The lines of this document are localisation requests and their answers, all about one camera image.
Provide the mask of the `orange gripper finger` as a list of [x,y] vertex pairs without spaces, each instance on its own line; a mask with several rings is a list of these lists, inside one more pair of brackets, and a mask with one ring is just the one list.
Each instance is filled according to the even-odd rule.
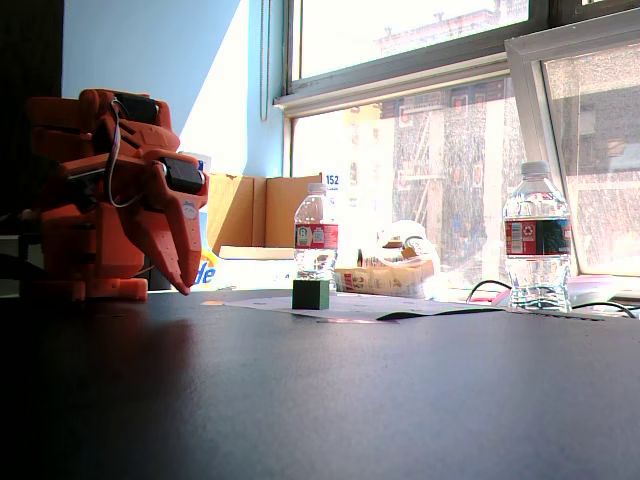
[[173,196],[169,201],[169,227],[180,269],[180,282],[176,288],[184,295],[190,292],[199,269],[200,209],[205,204],[205,196]]
[[138,208],[132,220],[132,241],[177,291],[187,293],[173,236],[164,214]]

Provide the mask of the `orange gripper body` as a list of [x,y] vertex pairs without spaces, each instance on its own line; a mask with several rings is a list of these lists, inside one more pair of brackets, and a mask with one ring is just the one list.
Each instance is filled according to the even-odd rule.
[[156,211],[198,213],[207,202],[208,180],[193,157],[162,149],[143,154],[144,198]]

